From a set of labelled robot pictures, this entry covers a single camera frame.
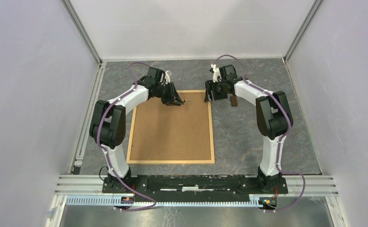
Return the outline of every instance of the wooden board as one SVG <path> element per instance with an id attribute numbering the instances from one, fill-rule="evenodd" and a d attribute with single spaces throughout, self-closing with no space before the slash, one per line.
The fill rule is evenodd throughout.
<path id="1" fill-rule="evenodd" d="M 152 98 L 133 110 L 128 164 L 213 164 L 212 110 L 205 90 L 178 91 L 182 106 Z"/>

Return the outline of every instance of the wooden frame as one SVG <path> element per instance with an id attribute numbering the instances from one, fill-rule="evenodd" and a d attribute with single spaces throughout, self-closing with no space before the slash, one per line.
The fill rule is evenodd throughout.
<path id="1" fill-rule="evenodd" d="M 178 93 L 198 93 L 205 92 L 205 90 L 180 90 Z M 215 163 L 215 148 L 213 143 L 213 127 L 212 127 L 212 107 L 210 102 L 208 104 L 208 118 L 209 118 L 209 138 L 210 138 L 210 160 L 131 160 L 132 135 L 134 134 L 135 117 L 137 114 L 137 107 L 132 112 L 132 121 L 130 129 L 130 138 L 128 140 L 127 164 L 214 164 Z"/>

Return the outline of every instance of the brown board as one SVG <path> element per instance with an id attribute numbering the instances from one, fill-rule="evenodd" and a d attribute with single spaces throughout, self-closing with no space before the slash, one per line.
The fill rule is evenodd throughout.
<path id="1" fill-rule="evenodd" d="M 212 111 L 205 90 L 178 91 L 182 106 L 151 98 L 133 112 L 128 164 L 215 163 Z"/>

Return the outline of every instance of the purple cable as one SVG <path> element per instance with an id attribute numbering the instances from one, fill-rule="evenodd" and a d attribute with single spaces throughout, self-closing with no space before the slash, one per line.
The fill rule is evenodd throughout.
<path id="1" fill-rule="evenodd" d="M 135 91 L 135 89 L 136 89 L 136 88 L 137 88 L 137 86 L 138 86 L 138 84 L 137 84 L 137 78 L 136 78 L 136 76 L 134 75 L 134 73 L 133 73 L 133 72 L 132 72 L 132 70 L 131 70 L 131 67 L 132 67 L 134 64 L 142 64 L 142 65 L 146 65 L 146 66 L 150 67 L 149 65 L 147 65 L 147 64 L 145 64 L 145 63 L 143 63 L 143 62 L 138 62 L 138 61 L 133 62 L 133 63 L 131 63 L 131 64 L 130 64 L 129 72 L 130 72 L 130 75 L 131 75 L 132 79 L 134 80 L 134 84 L 135 84 L 135 86 L 134 86 L 134 88 L 133 88 L 133 89 L 130 89 L 130 90 L 128 90 L 126 93 L 122 94 L 122 95 L 121 95 L 121 97 L 120 97 L 120 99 L 116 99 L 114 102 L 112 102 L 112 103 L 108 106 L 108 108 L 106 108 L 105 113 L 103 114 L 103 116 L 102 116 L 102 118 L 101 118 L 101 120 L 100 120 L 99 129 L 97 130 L 96 143 L 97 143 L 97 145 L 98 145 L 98 146 L 99 146 L 103 151 L 105 151 L 105 152 L 106 152 L 106 154 L 105 154 L 105 156 L 106 156 L 106 161 L 107 161 L 107 163 L 109 164 L 109 166 L 110 166 L 110 168 L 111 168 L 112 172 L 114 173 L 114 175 L 115 175 L 115 176 L 117 177 L 117 179 L 120 181 L 120 183 L 121 183 L 124 187 L 126 187 L 128 190 L 130 190 L 131 192 L 133 192 L 134 194 L 137 194 L 137 195 L 139 195 L 139 196 L 141 196 L 141 197 L 143 197 L 143 198 L 145 198 L 145 199 L 148 199 L 148 200 L 152 201 L 152 202 L 153 202 L 153 204 L 152 204 L 152 205 L 149 205 L 149 206 L 146 206 L 146 207 L 140 207 L 140 208 L 135 208 L 135 209 L 131 209 L 131 210 L 120 210 L 120 211 L 140 211 L 140 210 L 147 210 L 147 209 L 150 209 L 150 208 L 152 208 L 152 207 L 156 206 L 156 200 L 154 200 L 153 198 L 151 198 L 151 197 L 149 197 L 149 196 L 146 196 L 146 195 L 144 195 L 144 194 L 142 194 L 142 193 L 140 193 L 140 192 L 137 192 L 136 190 L 134 190 L 134 189 L 132 189 L 130 186 L 128 186 L 128 185 L 127 185 L 127 184 L 126 184 L 126 183 L 121 179 L 121 177 L 116 173 L 116 171 L 114 170 L 114 168 L 113 168 L 113 166 L 112 166 L 112 162 L 110 161 L 110 157 L 109 157 L 109 153 L 107 152 L 107 149 L 106 149 L 105 147 L 103 147 L 103 146 L 100 144 L 100 132 L 101 132 L 101 129 L 102 129 L 103 123 L 105 122 L 105 119 L 106 119 L 107 113 L 109 113 L 110 109 L 112 109 L 112 107 L 113 107 L 116 103 L 120 102 L 123 98 L 127 97 L 127 95 L 129 95 L 129 94 L 131 94 L 132 92 L 134 92 L 134 91 Z"/>
<path id="2" fill-rule="evenodd" d="M 291 122 L 290 122 L 290 119 L 289 119 L 289 117 L 287 116 L 287 113 L 286 113 L 286 111 L 284 110 L 283 106 L 281 106 L 281 104 L 279 103 L 279 101 L 278 101 L 278 100 L 277 100 L 277 99 L 276 99 L 276 98 L 275 98 L 271 93 L 269 93 L 267 90 L 265 90 L 265 89 L 263 89 L 263 88 L 261 88 L 261 87 L 259 87 L 259 86 L 255 85 L 255 84 L 253 84 L 253 83 L 248 83 L 248 81 L 245 79 L 245 76 L 247 75 L 247 72 L 246 72 L 246 70 L 245 70 L 244 65 L 240 62 L 240 60 L 239 60 L 239 59 L 237 59 L 236 57 L 234 57 L 234 56 L 232 56 L 232 55 L 224 54 L 224 55 L 222 55 L 222 56 L 218 57 L 218 58 L 213 62 L 213 64 L 216 64 L 216 62 L 217 62 L 220 58 L 222 58 L 222 57 L 230 57 L 230 58 L 232 58 L 232 59 L 236 60 L 236 61 L 241 65 L 241 67 L 243 68 L 243 71 L 244 71 L 244 75 L 242 76 L 242 77 L 243 77 L 243 81 L 244 81 L 248 86 L 250 86 L 250 87 L 253 87 L 253 88 L 257 89 L 258 91 L 263 92 L 264 94 L 266 94 L 266 95 L 268 95 L 270 98 L 272 98 L 272 99 L 273 99 L 273 101 L 274 101 L 274 102 L 276 103 L 276 105 L 278 106 L 278 108 L 280 109 L 280 111 L 283 113 L 284 118 L 286 118 L 286 121 L 287 121 L 287 131 L 286 131 L 283 135 L 281 135 L 281 136 L 280 136 L 280 138 L 279 138 L 279 143 L 278 143 L 278 145 L 277 145 L 277 153 L 276 153 L 276 169 L 277 169 L 280 173 L 282 173 L 283 175 L 300 175 L 300 176 L 301 176 L 301 178 L 302 178 L 302 181 L 303 181 L 302 190 L 301 190 L 301 193 L 300 193 L 299 197 L 297 198 L 297 200 L 295 200 L 295 201 L 294 201 L 294 203 L 292 203 L 292 204 L 290 204 L 290 205 L 288 205 L 288 206 L 286 206 L 286 207 L 283 207 L 283 208 L 277 209 L 277 210 L 265 210 L 265 211 L 267 211 L 267 212 L 269 212 L 269 213 L 274 213 L 274 212 L 277 212 L 277 211 L 280 211 L 280 210 L 286 210 L 286 209 L 288 209 L 288 208 L 290 208 L 290 207 L 292 207 L 292 206 L 296 205 L 296 204 L 301 200 L 301 197 L 302 197 L 302 195 L 304 194 L 305 186 L 306 186 L 305 177 L 304 177 L 304 175 L 303 175 L 302 173 L 300 173 L 300 172 L 284 172 L 284 171 L 282 171 L 282 170 L 279 168 L 279 164 L 278 164 L 278 163 L 279 163 L 280 148 L 281 148 L 281 141 L 283 140 L 283 138 L 284 138 L 285 136 L 287 136 L 287 135 L 289 134 L 289 131 L 290 131 L 290 129 L 291 129 Z"/>

